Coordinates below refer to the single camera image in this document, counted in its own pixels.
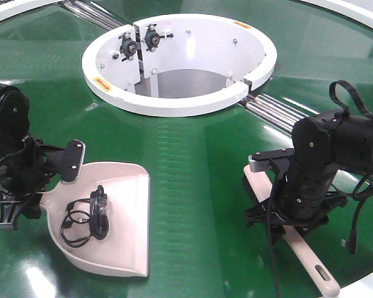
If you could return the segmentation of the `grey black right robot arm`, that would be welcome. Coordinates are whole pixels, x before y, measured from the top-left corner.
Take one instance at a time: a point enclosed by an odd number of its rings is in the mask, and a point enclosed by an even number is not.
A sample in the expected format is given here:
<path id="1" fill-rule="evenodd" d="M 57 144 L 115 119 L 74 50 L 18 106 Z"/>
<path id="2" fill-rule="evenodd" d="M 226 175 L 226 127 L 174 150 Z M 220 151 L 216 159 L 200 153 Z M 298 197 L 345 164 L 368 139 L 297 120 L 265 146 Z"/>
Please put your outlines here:
<path id="1" fill-rule="evenodd" d="M 299 120 L 292 130 L 292 148 L 259 151 L 249 157 L 253 172 L 275 175 L 270 195 L 247 209 L 248 227 L 266 224 L 275 242 L 284 225 L 300 235 L 328 223 L 328 213 L 346 205 L 348 198 L 365 201 L 373 196 L 373 183 L 350 194 L 330 191 L 337 172 L 346 169 L 366 181 L 373 176 L 373 119 L 331 110 Z"/>

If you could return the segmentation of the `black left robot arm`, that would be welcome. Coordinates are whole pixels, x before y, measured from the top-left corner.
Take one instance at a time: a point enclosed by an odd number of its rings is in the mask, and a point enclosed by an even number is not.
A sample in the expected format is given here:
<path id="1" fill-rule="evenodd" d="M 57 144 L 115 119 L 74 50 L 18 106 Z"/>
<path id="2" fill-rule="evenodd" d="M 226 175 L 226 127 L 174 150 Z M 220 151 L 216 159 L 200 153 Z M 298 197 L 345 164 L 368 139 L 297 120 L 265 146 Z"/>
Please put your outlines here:
<path id="1" fill-rule="evenodd" d="M 21 214 L 37 219 L 40 192 L 62 172 L 64 149 L 46 145 L 29 132 L 29 100 L 0 83 L 0 227 L 15 230 Z"/>

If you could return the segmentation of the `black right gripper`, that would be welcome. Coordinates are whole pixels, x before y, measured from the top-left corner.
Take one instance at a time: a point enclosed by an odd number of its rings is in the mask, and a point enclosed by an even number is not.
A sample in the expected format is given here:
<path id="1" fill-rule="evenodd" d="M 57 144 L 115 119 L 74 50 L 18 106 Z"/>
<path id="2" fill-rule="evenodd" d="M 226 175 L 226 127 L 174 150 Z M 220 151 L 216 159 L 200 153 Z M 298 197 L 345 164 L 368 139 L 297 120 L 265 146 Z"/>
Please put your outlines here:
<path id="1" fill-rule="evenodd" d="M 275 173 L 270 196 L 244 212 L 246 225 L 263 223 L 278 234 L 288 225 L 304 236 L 328 223 L 328 213 L 347 203 L 345 195 L 329 190 L 340 167 L 334 162 L 318 163 L 292 155 L 288 170 Z"/>

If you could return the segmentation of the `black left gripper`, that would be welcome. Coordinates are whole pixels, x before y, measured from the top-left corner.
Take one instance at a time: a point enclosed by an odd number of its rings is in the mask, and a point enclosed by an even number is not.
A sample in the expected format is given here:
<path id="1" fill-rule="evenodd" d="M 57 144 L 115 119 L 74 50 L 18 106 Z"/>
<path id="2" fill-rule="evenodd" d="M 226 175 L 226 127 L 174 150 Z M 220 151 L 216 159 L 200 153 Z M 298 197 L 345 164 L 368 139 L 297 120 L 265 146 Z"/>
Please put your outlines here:
<path id="1" fill-rule="evenodd" d="M 41 216 L 41 192 L 60 172 L 64 148 L 25 136 L 19 143 L 0 140 L 0 228 L 15 230 L 20 215 Z"/>

